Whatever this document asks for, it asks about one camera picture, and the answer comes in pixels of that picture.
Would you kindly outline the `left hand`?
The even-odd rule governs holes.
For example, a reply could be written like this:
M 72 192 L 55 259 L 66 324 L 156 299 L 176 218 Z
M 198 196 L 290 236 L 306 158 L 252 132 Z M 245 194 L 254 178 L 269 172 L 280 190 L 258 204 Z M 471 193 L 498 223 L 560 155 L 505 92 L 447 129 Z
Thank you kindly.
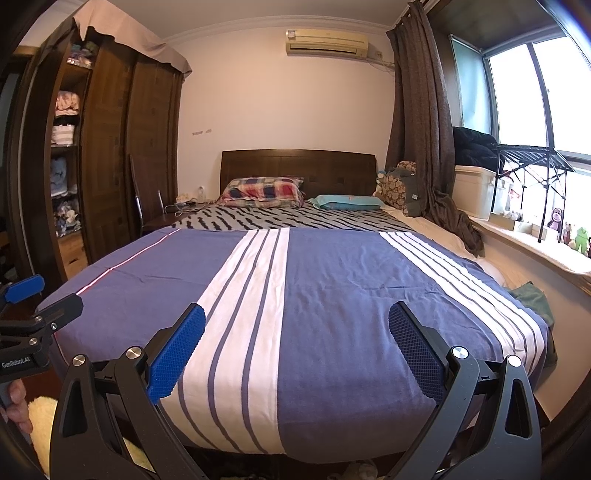
M 31 434 L 33 425 L 29 418 L 28 404 L 26 401 L 26 387 L 21 379 L 10 383 L 8 396 L 11 404 L 8 409 L 1 409 L 1 416 L 4 421 L 15 423 L 23 434 Z

